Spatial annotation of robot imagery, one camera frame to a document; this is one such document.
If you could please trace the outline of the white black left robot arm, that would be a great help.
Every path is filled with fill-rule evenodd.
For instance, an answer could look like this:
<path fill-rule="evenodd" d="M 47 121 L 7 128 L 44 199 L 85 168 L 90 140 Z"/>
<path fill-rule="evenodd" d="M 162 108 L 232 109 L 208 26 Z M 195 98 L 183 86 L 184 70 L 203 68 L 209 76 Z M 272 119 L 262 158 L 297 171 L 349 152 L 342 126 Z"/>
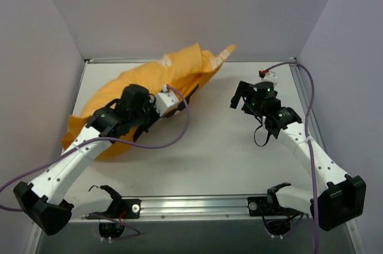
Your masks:
<path fill-rule="evenodd" d="M 90 116 L 57 162 L 29 183 L 16 184 L 13 193 L 20 208 L 47 235 L 57 234 L 73 217 L 113 219 L 126 217 L 128 212 L 137 214 L 139 207 L 126 205 L 122 196 L 108 185 L 92 186 L 86 196 L 77 198 L 74 203 L 66 201 L 65 195 L 86 168 L 115 143 L 138 147 L 134 140 L 123 139 L 130 130 L 147 132 L 179 107 L 188 110 L 189 101 L 170 85 L 155 95 L 137 84 L 126 86 L 120 98 Z"/>

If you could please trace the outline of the orange pillowcase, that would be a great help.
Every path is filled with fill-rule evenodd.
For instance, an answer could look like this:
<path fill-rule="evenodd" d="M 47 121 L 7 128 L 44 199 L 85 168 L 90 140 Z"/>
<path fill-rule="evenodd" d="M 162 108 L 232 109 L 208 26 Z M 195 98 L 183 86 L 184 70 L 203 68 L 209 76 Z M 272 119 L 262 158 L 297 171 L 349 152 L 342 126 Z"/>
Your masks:
<path fill-rule="evenodd" d="M 168 84 L 182 93 L 187 101 L 201 90 L 220 70 L 236 46 L 230 45 L 217 55 L 202 50 L 198 43 L 178 52 L 168 53 L 158 61 L 147 62 L 130 70 L 102 86 L 85 104 L 79 116 L 70 116 L 68 131 L 62 139 L 67 149 L 85 126 L 89 117 L 113 99 L 121 97 L 123 89 L 138 84 L 156 94 Z"/>

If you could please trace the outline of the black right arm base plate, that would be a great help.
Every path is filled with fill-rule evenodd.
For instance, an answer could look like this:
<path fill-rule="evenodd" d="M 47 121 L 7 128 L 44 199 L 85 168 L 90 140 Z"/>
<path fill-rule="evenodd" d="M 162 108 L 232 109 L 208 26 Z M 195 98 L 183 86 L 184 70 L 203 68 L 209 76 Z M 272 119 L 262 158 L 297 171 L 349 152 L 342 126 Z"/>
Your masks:
<path fill-rule="evenodd" d="M 299 211 L 292 208 L 282 207 L 277 198 L 276 193 L 287 186 L 291 186 L 290 183 L 280 183 L 267 190 L 264 195 L 249 196 L 247 198 L 248 212 L 250 216 L 293 216 L 300 214 Z"/>

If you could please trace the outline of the aluminium front rail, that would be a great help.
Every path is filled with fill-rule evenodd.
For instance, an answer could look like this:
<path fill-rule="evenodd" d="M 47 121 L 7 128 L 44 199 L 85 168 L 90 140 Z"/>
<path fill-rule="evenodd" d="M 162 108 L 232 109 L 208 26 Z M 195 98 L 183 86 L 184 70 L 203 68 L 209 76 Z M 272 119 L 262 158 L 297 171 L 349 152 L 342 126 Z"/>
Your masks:
<path fill-rule="evenodd" d="M 260 219 L 266 195 L 138 196 L 139 217 L 127 222 L 185 222 Z"/>

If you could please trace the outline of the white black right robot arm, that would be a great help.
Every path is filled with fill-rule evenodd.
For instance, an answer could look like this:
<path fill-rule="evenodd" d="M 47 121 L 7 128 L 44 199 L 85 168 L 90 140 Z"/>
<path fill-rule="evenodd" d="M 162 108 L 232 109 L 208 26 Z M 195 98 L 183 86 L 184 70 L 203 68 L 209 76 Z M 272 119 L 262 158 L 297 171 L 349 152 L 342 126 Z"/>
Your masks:
<path fill-rule="evenodd" d="M 297 188 L 289 182 L 267 190 L 266 207 L 278 214 L 285 209 L 311 214 L 319 227 L 330 231 L 363 213 L 366 183 L 351 176 L 324 151 L 306 131 L 302 118 L 291 107 L 284 107 L 270 81 L 256 84 L 240 81 L 230 107 L 252 115 L 274 137 L 285 145 L 301 166 L 311 175 L 315 189 Z"/>

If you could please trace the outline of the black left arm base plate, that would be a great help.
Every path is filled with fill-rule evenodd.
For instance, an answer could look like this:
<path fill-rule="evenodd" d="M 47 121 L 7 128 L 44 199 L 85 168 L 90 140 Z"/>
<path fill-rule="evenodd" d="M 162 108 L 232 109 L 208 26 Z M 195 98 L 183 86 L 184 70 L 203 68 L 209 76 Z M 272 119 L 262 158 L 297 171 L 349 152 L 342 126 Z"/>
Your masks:
<path fill-rule="evenodd" d="M 116 190 L 108 185 L 102 185 L 99 189 L 105 191 L 112 201 L 105 211 L 94 211 L 89 216 L 103 216 L 113 219 L 137 219 L 140 216 L 141 200 L 137 198 L 123 198 Z"/>

